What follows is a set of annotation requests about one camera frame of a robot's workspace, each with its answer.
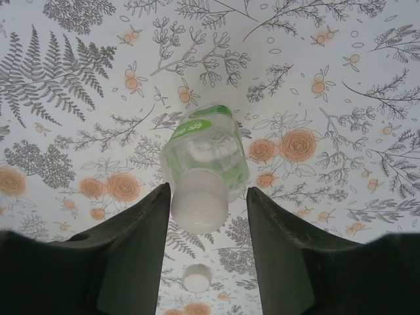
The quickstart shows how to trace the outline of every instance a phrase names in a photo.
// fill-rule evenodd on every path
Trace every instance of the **printed botanical pattern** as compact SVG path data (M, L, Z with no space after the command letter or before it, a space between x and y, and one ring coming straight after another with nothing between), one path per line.
M116 8L107 0L48 0L44 14L69 32L89 34L92 25L101 25L103 15L112 15Z
M31 113L61 125L49 110L60 108L81 121L85 115L77 103L86 103L94 110L95 104L85 86L95 90L101 97L104 92L97 79L100 75L108 79L105 68L112 68L111 60L115 47L101 47L90 43L86 46L77 38L76 54L67 36L60 44L51 31L47 52L42 55L38 32L33 27L31 41L24 52L17 33L10 35L10 48L0 62L0 112L3 105L9 105L19 123L26 127L22 110L29 107Z
M63 242L101 224L165 182L183 115L230 107L251 177L217 231L169 220L156 315L262 315L250 186L355 242L420 232L420 2L0 7L2 230ZM191 264L208 291L185 288Z

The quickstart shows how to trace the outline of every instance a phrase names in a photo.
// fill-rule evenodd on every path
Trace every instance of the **bottle label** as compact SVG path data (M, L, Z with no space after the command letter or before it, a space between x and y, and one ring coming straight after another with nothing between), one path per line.
M175 129L175 132L173 133L169 141L189 135L190 133L196 133L198 131L206 130L207 128L210 128L211 126L212 124L208 120L197 119L197 120L188 121L178 126L178 128Z
M204 110L196 110L194 113L190 114L189 118L197 118L207 115L213 115L213 114L222 114L226 115L229 118L233 118L232 112L224 105L214 105L212 107L206 108Z

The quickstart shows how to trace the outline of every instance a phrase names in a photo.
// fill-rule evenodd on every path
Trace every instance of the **small white cap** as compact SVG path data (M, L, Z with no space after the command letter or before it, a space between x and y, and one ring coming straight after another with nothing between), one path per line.
M192 170L176 184L171 212L185 231L212 233L228 218L227 184L209 171Z
M184 273L184 287L192 293L207 291L211 283L211 273L203 264L189 266Z

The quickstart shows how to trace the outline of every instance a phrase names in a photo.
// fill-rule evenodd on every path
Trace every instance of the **clear plastic bottle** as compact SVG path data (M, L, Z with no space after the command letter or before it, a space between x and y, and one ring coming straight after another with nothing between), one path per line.
M212 233L228 217L249 179L242 139L232 112L209 105L186 114L160 156L171 185L171 212L185 231Z

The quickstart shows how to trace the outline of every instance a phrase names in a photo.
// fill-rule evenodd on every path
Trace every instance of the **orange flower illustration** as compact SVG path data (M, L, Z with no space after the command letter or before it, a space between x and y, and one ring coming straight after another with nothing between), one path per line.
M130 174L114 174L109 179L110 195L119 201L133 201L140 193L136 179Z
M263 174L258 176L257 178L257 186L259 188L267 188L269 186L273 186L274 181L276 180L276 177L274 177L273 174Z
M163 315L184 315L185 313L181 310L167 310Z
M211 309L203 303L192 303L185 307L186 315L210 315Z
M312 156L316 141L311 131L297 129L287 133L280 143L280 153L289 161L302 162Z
M249 155L257 162L267 162L279 152L279 147L269 140L257 140L249 148Z
M100 209L100 208L91 210L91 217L98 221L105 220L105 214L106 214L105 210Z
M105 186L99 180L86 178L80 182L80 190L86 197L97 198L105 193Z
M25 179L14 169L0 168L0 192L9 196L19 196L25 192Z

